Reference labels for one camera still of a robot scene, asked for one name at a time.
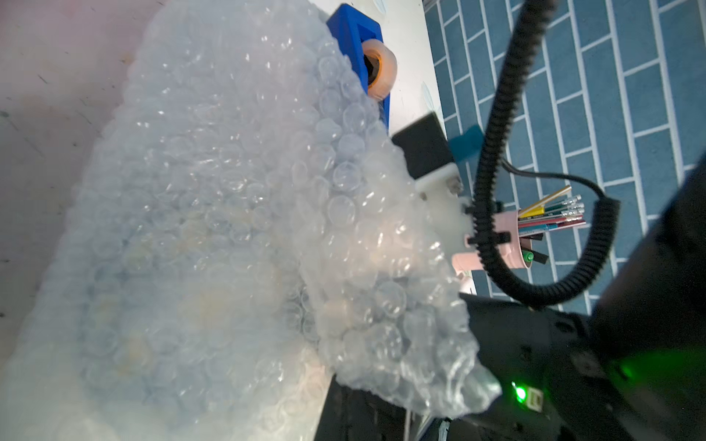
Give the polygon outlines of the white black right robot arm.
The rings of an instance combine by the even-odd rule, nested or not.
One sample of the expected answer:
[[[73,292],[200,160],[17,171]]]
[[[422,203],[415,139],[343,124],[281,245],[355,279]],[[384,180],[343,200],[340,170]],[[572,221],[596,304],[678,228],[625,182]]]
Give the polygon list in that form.
[[[588,245],[568,280],[551,288],[511,273],[510,241],[489,187],[510,122],[485,130],[469,213],[482,268],[507,301],[463,297],[480,359],[501,394],[455,420],[491,440],[702,440],[705,437],[705,167],[698,165],[590,315],[557,312],[600,269],[619,204],[602,196]]]

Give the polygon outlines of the blue tape dispenser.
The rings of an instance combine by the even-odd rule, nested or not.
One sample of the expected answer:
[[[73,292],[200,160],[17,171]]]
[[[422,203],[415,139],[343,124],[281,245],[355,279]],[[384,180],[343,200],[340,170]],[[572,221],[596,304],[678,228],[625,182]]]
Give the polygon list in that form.
[[[384,42],[381,25],[352,5],[341,4],[327,20],[327,27],[333,37],[338,41],[340,51],[347,56],[351,62],[352,70],[359,84],[355,88],[361,89],[362,92],[368,96],[368,80],[372,68],[371,65],[364,60],[362,42],[370,39]],[[391,94],[383,101],[371,99],[378,104],[380,118],[385,126],[389,127]]]

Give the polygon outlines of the clear bubble wrap sheet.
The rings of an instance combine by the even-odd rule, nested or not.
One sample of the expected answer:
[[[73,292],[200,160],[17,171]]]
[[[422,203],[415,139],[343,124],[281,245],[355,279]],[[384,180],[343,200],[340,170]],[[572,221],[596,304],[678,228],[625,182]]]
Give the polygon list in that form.
[[[5,440],[310,440],[330,380],[481,413],[459,281],[307,1],[173,1],[1,381]]]

